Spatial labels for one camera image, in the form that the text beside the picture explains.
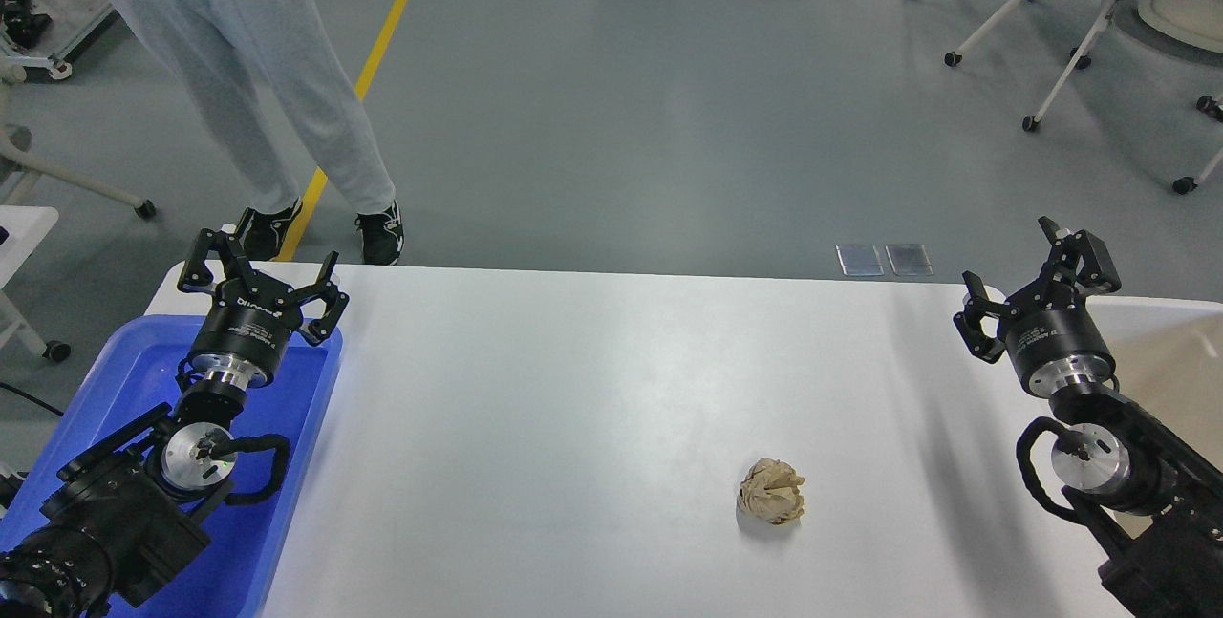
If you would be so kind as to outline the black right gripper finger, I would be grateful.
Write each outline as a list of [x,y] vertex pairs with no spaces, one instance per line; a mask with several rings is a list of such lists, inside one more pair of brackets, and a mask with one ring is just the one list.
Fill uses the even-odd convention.
[[1120,274],[1104,240],[1087,230],[1066,230],[1049,217],[1040,217],[1037,224],[1051,251],[1032,283],[1031,302],[1048,310],[1081,308],[1091,296],[1120,290]]
[[987,363],[996,363],[1007,352],[1005,343],[987,334],[985,319],[1009,321],[1014,316],[1013,305],[993,300],[985,283],[974,270],[964,270],[963,283],[967,295],[960,313],[954,315],[954,326],[969,352]]

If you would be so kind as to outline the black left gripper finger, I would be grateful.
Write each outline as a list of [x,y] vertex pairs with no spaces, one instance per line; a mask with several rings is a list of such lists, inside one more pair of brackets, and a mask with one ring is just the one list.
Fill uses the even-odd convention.
[[[223,279],[216,279],[208,266],[215,259],[223,266]],[[209,296],[249,294],[249,258],[238,236],[232,233],[202,229],[183,261],[179,277],[179,292]]]
[[[339,252],[331,251],[322,262],[317,279],[305,288],[287,288],[285,291],[285,323],[311,345],[319,348],[336,330],[339,321],[349,307],[350,296],[333,281],[333,270],[338,266]],[[323,302],[323,312],[307,319],[303,308],[311,302]]]

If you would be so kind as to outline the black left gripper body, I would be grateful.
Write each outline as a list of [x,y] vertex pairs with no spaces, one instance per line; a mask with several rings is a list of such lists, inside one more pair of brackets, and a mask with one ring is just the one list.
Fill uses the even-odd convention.
[[198,372],[245,367],[249,387],[268,385],[302,319],[292,286],[267,280],[248,288],[241,280],[227,280],[216,288],[187,363]]

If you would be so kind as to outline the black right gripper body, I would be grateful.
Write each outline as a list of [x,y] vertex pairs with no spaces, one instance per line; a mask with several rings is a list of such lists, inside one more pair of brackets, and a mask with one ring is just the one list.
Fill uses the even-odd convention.
[[1022,392],[1051,399],[1070,384],[1104,384],[1117,362],[1079,291],[1015,294],[999,321],[999,340]]

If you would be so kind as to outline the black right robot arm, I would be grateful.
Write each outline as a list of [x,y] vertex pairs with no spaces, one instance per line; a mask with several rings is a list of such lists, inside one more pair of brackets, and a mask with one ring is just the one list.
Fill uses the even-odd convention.
[[974,270],[954,326],[974,357],[1008,359],[1044,400],[1015,444],[1022,487],[1104,549],[1098,579],[1135,617],[1222,613],[1221,470],[1131,396],[1088,316],[1120,278],[1104,241],[1040,218],[1049,253],[1018,292],[993,300]]

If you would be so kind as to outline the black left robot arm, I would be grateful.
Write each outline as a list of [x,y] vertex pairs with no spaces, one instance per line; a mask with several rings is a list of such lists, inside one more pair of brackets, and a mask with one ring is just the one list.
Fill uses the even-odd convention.
[[210,537],[219,505],[258,505],[287,483],[287,434],[234,434],[249,392],[270,385],[298,334],[328,341],[349,306],[328,253],[305,286],[252,264],[238,237],[205,229],[179,291],[210,308],[175,370],[180,396],[141,412],[71,458],[42,504],[44,525],[2,552],[5,617],[104,617],[168,587]]

